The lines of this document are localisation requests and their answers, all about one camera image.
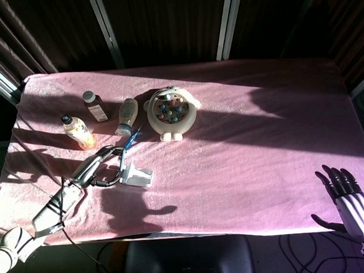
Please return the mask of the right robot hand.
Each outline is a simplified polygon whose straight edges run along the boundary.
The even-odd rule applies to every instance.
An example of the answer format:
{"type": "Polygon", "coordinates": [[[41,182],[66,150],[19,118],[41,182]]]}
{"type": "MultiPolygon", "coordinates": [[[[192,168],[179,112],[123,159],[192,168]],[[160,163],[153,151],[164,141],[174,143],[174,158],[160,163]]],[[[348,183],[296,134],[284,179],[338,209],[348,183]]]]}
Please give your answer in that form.
{"type": "Polygon", "coordinates": [[[315,175],[322,182],[341,217],[341,223],[329,223],[313,214],[312,219],[323,228],[345,232],[356,242],[364,242],[364,192],[354,176],[343,168],[323,165],[324,173],[315,175]]]}

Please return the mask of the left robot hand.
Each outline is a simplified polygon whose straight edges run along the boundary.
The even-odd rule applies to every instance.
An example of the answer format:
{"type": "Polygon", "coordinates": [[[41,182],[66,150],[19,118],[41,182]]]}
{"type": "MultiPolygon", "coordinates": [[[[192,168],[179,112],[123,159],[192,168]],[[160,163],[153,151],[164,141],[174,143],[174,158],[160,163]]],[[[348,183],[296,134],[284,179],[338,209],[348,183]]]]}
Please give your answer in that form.
{"type": "Polygon", "coordinates": [[[126,148],[112,145],[100,148],[98,152],[84,160],[84,162],[82,162],[72,173],[72,176],[62,183],[62,186],[69,187],[74,185],[79,189],[83,189],[90,185],[103,188],[115,185],[119,181],[120,175],[123,173],[126,152],[126,148]],[[95,177],[99,166],[107,161],[111,156],[117,156],[120,159],[120,166],[118,168],[117,175],[108,181],[96,180],[95,177]]]}

